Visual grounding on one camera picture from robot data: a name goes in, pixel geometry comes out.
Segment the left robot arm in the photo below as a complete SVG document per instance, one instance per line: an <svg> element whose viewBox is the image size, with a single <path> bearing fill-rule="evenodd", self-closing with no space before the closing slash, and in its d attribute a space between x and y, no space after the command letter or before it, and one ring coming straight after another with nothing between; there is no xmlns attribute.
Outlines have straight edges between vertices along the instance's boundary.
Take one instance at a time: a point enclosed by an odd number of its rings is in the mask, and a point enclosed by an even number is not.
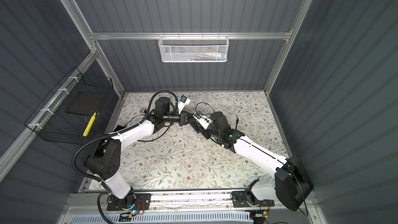
<svg viewBox="0 0 398 224"><path fill-rule="evenodd" d="M190 101L188 97L177 96L171 91L156 92L150 99L147 111L141 121L94 139L79 148L72 157L72 168L79 175L100 182L115 198L126 201L132 197L134 191L119 170L121 153L133 143L155 134L166 123L178 123L179 125L190 123L192 114L184 110ZM89 155L85 161L85 167L91 172L88 174L78 168L76 160L81 151L96 142L98 145L94 154Z"/></svg>

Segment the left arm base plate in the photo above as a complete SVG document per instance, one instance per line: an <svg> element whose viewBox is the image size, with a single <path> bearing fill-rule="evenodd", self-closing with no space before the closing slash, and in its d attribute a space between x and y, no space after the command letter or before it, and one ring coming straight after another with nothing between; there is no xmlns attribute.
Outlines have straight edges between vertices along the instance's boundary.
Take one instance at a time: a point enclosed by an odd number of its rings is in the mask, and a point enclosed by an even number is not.
<svg viewBox="0 0 398 224"><path fill-rule="evenodd" d="M129 194L124 199L110 195L107 200L108 211L145 211L149 209L151 202L151 194Z"/></svg>

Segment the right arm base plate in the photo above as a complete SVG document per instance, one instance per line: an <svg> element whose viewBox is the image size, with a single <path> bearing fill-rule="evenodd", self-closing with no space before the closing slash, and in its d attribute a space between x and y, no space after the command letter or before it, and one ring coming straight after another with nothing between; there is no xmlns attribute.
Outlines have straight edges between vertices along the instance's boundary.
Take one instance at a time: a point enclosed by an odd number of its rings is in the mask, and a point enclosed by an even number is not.
<svg viewBox="0 0 398 224"><path fill-rule="evenodd" d="M232 191L230 198L235 208L258 207L262 201L265 201L270 206L274 206L274 202L277 200L274 193L256 197L253 193L244 190Z"/></svg>

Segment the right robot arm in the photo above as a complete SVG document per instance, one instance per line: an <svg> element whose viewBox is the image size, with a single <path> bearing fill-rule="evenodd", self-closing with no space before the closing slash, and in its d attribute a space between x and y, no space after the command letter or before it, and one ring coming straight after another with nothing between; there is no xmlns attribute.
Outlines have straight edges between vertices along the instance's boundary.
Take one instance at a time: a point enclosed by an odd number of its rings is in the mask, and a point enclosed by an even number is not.
<svg viewBox="0 0 398 224"><path fill-rule="evenodd" d="M222 112L209 117L196 112L194 118L207 139L212 138L221 147L252 161L272 177L272 181L255 179L245 188L248 204L257 206L265 200L278 200L287 209L297 211L305 203L314 185L298 157L288 158L258 145L231 128Z"/></svg>

